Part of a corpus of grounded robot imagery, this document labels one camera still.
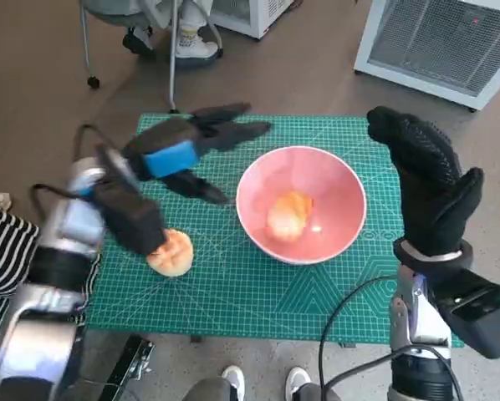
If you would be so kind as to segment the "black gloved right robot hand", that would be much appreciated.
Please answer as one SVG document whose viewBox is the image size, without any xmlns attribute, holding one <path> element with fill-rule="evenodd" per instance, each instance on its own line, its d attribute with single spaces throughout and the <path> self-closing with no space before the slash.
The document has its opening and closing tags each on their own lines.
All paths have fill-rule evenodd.
<svg viewBox="0 0 500 401">
<path fill-rule="evenodd" d="M 463 172 L 451 140 L 433 123 L 378 106 L 368 134 L 386 145 L 401 186 L 406 241 L 425 256 L 459 251 L 467 221 L 482 199 L 484 172 Z"/>
</svg>

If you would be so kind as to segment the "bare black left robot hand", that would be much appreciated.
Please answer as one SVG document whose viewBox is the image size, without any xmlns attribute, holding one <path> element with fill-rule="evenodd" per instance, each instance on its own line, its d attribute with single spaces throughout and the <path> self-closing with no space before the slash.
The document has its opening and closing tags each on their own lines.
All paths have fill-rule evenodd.
<svg viewBox="0 0 500 401">
<path fill-rule="evenodd" d="M 188 118 L 171 117 L 137 135 L 122 155 L 140 181 L 159 180 L 178 195 L 224 205 L 230 199 L 222 190 L 191 168 L 212 150 L 234 150 L 270 131 L 267 121 L 236 121 L 250 108 L 249 103 L 235 103 L 199 109 Z"/>
</svg>

